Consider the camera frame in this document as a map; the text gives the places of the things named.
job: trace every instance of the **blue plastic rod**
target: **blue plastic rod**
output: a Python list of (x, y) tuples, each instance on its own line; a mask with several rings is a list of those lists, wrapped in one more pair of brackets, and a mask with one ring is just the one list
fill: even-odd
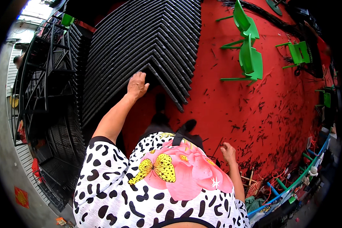
[(270, 184), (270, 182), (267, 182), (267, 186), (271, 187), (271, 190), (272, 190), (272, 193), (275, 195), (275, 196), (278, 196), (278, 192), (275, 190), (275, 188)]

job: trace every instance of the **woman's right hand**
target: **woman's right hand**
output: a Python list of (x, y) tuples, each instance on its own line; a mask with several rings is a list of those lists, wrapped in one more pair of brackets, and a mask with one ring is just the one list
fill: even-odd
[(223, 153), (224, 160), (230, 165), (236, 163), (236, 149), (231, 144), (224, 142), (220, 148)]
[(140, 71), (135, 73), (129, 80), (127, 94), (132, 96), (135, 100), (141, 98), (150, 86), (149, 83), (144, 84), (145, 79), (146, 73)]

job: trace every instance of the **red floor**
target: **red floor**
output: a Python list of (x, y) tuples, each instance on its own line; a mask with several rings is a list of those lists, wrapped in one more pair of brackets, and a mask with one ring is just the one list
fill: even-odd
[[(250, 2), (274, 14), (265, 0)], [(185, 112), (180, 113), (173, 102), (167, 100), (166, 115), (171, 127), (177, 130), (187, 120), (196, 119), (198, 123), (191, 133), (205, 140), (206, 154), (213, 160), (218, 159), (225, 172), (229, 168), (223, 162), (220, 142), (229, 142), (237, 149), (237, 162), (244, 175), (249, 176), (255, 167), (254, 180), (260, 180), (259, 175), (264, 178), (273, 171), (281, 172), (289, 165), (291, 169), (301, 157), (305, 139), (317, 129), (314, 105), (319, 102), (319, 93), (314, 89), (331, 83), (310, 82), (313, 76), (303, 71), (297, 77), (295, 68), (283, 70), (287, 62), (281, 54), (290, 53), (275, 45), (288, 42), (287, 35), (248, 10), (246, 14), (254, 19), (260, 32), (254, 47), (262, 53), (263, 80), (251, 87), (247, 86), (248, 81), (221, 82), (222, 77), (242, 76), (237, 61), (239, 50), (219, 49), (223, 44), (241, 39), (240, 32), (233, 19), (215, 21), (232, 14), (221, 2), (205, 0), (201, 6), (202, 30), (189, 104), (184, 105)], [(282, 11), (281, 19), (294, 23), (287, 12)], [(157, 87), (149, 91), (129, 112), (123, 127), (128, 156), (149, 125), (155, 113), (155, 95), (162, 90)]]

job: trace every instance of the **pink flower print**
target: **pink flower print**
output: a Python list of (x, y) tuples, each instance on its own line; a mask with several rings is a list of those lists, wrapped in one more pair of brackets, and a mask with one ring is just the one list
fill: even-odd
[(172, 146), (172, 141), (164, 142), (159, 150), (146, 153), (142, 161), (149, 159), (154, 164), (160, 154), (169, 155), (175, 169), (176, 181), (166, 182), (151, 171), (144, 178), (148, 185), (156, 189), (168, 189), (174, 200), (192, 200), (203, 188), (232, 192), (233, 183), (229, 176), (206, 157), (200, 148), (187, 140), (179, 146)]

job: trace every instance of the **black shoe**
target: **black shoe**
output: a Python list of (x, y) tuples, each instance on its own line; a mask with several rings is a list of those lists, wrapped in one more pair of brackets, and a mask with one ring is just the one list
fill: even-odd
[(156, 95), (156, 113), (159, 113), (161, 111), (165, 110), (166, 105), (166, 97), (164, 94), (157, 94)]

